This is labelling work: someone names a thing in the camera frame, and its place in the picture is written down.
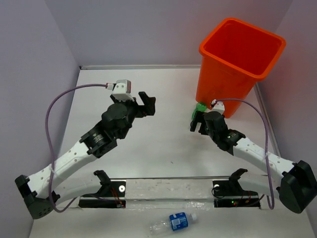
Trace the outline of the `blue label water bottle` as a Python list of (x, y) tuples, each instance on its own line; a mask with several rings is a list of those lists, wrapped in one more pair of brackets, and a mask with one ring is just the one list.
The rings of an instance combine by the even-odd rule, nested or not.
[(163, 235), (171, 232), (179, 232), (189, 228), (197, 223), (198, 216), (196, 213), (174, 213), (168, 216), (167, 219), (153, 223), (150, 226), (152, 235)]

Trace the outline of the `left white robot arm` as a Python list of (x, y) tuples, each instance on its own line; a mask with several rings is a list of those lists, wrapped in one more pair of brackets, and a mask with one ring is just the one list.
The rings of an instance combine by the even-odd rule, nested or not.
[(155, 114), (156, 98), (145, 92), (139, 92), (139, 96), (142, 105), (135, 98), (123, 102), (111, 95), (113, 104), (102, 114), (101, 121), (71, 149), (41, 171), (15, 179), (34, 220), (46, 216), (64, 201), (82, 195), (104, 196), (111, 190), (111, 180), (103, 170), (96, 170), (83, 179), (71, 180), (70, 176), (114, 149), (117, 140), (126, 137), (134, 119)]

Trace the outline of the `green plastic bottle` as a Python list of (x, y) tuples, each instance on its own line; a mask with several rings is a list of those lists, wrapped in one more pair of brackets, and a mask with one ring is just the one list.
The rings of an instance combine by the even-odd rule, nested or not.
[(195, 121), (195, 114), (196, 112), (201, 112), (201, 114), (199, 114), (199, 118), (196, 120), (196, 122), (200, 122), (200, 123), (204, 123), (203, 119), (203, 114), (205, 113), (205, 111), (207, 110), (207, 106), (205, 103), (202, 103), (202, 102), (198, 102), (195, 106), (195, 109), (192, 113), (192, 116), (191, 116), (191, 122), (190, 122), (190, 125), (193, 124), (193, 122)]

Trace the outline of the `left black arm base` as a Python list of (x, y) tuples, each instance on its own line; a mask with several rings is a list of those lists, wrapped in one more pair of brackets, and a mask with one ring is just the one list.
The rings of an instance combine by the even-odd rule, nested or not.
[(111, 186), (108, 191), (98, 192), (94, 195), (86, 194), (81, 196), (78, 206), (80, 208), (125, 208), (125, 192), (126, 180), (114, 179), (111, 181)]

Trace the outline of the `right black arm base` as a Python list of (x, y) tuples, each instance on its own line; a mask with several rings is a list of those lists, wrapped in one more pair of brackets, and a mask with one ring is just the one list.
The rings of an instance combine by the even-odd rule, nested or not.
[(258, 193), (242, 190), (229, 180), (213, 180), (211, 194), (215, 208), (261, 207)]

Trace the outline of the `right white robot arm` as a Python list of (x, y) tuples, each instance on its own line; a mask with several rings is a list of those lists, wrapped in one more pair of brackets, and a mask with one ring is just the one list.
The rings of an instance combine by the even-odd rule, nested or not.
[(232, 156), (243, 159), (267, 173), (256, 175), (247, 169), (238, 169), (230, 177), (228, 189), (233, 194), (254, 191), (273, 196), (290, 211), (300, 214), (317, 195), (317, 180), (311, 166), (300, 160), (295, 163), (283, 159), (253, 143), (244, 134), (229, 129), (224, 116), (217, 112), (197, 111), (190, 124), (190, 131), (196, 130), (209, 136), (217, 147)]

